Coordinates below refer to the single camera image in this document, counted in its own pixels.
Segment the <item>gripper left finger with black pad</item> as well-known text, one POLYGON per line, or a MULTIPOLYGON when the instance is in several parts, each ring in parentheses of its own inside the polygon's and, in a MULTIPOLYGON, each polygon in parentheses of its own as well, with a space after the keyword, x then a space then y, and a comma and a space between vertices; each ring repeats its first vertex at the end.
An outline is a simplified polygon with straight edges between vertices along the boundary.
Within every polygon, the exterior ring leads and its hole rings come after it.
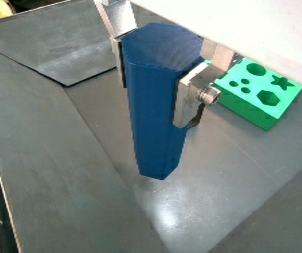
POLYGON ((110 33, 112 52, 116 55, 120 83, 127 87, 122 37, 138 28, 130 0, 94 0, 104 26, 110 33))

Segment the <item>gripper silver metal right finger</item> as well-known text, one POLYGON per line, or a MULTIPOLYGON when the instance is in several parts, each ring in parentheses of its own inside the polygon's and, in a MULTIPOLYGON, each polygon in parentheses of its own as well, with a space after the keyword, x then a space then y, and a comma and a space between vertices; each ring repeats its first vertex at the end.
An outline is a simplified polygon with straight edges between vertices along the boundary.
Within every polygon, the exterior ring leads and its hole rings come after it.
POLYGON ((178 80, 173 111, 173 123, 178 128, 194 125, 202 115, 201 106, 219 101, 222 91, 214 84, 235 65, 235 58, 231 49, 203 39, 198 63, 178 80))

